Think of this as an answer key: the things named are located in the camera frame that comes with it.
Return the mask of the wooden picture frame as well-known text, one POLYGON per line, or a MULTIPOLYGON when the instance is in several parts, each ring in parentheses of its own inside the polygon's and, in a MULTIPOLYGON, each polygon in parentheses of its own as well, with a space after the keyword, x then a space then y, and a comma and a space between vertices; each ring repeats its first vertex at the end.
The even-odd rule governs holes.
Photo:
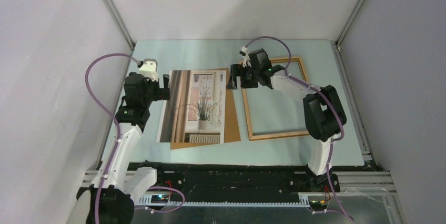
POLYGON ((261 86, 241 89, 248 139, 267 140, 308 136, 302 98, 261 86))

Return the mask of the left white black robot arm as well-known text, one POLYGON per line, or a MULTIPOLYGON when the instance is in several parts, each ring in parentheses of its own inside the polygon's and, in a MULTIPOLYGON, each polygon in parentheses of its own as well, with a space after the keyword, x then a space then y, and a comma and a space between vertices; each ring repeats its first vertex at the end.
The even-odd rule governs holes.
POLYGON ((128 181, 126 172, 136 144, 149 120, 153 102, 170 99, 170 76, 152 80, 146 74, 131 72, 124 80, 124 96, 113 115, 116 132, 113 144, 97 175, 85 188, 90 207, 84 223, 131 223, 135 201, 149 187, 161 190, 166 176, 154 168, 139 168, 128 181))

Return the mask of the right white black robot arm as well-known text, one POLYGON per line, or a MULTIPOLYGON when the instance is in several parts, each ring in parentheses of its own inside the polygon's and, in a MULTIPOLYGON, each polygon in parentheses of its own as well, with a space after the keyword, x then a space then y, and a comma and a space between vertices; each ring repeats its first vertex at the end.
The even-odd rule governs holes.
POLYGON ((266 86, 302 102, 305 127, 317 142, 306 165, 305 183, 312 191, 320 191, 333 184, 332 155, 336 141, 344 137, 347 118, 337 90, 312 85, 297 79, 280 65, 272 65, 264 49, 249 51, 242 47, 241 64, 230 66, 227 89, 266 86))

